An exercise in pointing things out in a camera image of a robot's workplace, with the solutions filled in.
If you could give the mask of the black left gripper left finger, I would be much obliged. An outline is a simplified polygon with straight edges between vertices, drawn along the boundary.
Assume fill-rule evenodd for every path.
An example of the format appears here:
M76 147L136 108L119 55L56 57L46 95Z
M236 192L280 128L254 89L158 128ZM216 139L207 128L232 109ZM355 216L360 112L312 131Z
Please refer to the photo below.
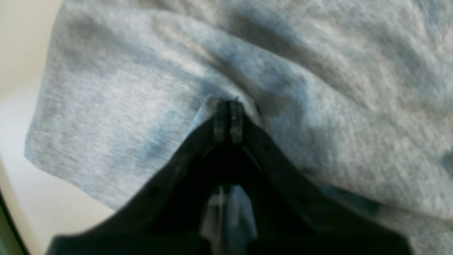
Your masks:
M211 255L199 231L221 172L208 156L227 143L229 103L194 130L170 161L117 213L77 235L56 237L48 255Z

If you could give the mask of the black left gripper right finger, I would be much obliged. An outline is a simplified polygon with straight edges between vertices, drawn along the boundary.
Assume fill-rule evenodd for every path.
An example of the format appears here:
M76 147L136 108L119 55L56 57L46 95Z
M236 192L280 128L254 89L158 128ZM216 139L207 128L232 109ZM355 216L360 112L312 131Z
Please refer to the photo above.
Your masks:
M301 176L273 140L229 103L235 182L250 200L255 235L248 255L411 255L400 234L324 195Z

